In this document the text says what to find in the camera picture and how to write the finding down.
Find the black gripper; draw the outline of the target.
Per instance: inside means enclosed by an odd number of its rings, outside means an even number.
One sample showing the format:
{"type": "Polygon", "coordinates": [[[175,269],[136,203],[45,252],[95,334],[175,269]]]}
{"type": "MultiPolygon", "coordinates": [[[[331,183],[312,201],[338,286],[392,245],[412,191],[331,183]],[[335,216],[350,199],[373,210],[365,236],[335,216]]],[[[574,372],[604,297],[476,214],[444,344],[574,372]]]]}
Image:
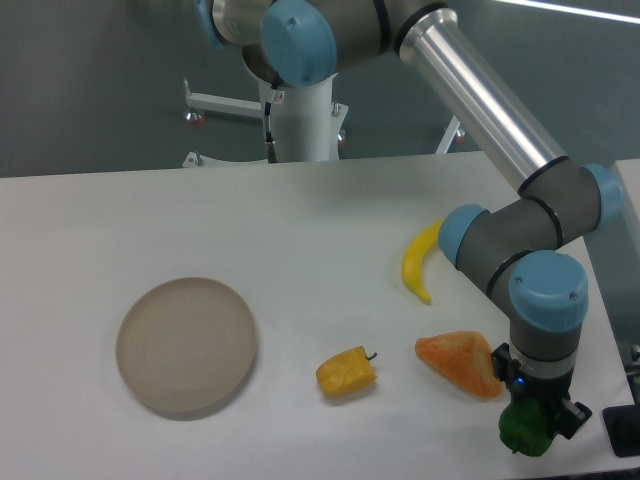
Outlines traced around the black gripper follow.
{"type": "Polygon", "coordinates": [[[511,357],[508,343],[502,343],[491,353],[491,362],[495,378],[514,399],[532,398],[544,404],[559,404],[554,417],[556,435],[570,440],[592,417],[590,408],[570,398],[574,369],[555,378],[533,377],[518,370],[518,361],[511,357]]]}

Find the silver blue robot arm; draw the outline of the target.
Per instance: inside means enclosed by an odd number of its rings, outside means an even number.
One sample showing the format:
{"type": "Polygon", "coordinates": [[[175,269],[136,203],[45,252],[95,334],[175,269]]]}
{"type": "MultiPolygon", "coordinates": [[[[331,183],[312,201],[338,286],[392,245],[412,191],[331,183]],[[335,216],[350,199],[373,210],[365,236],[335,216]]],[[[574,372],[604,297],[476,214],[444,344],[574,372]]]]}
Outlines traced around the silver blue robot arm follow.
{"type": "Polygon", "coordinates": [[[588,284],[561,248],[620,211],[613,173],[570,161],[442,1],[199,1],[195,9],[209,44],[239,47],[259,84],[257,106],[224,98],[217,111],[260,119],[273,164],[337,157],[339,72],[394,52],[428,81],[519,196],[497,212],[457,208],[438,237],[510,322],[508,342],[491,355],[511,395],[501,440],[519,450],[532,437],[573,437],[591,415],[569,394],[588,284]]]}

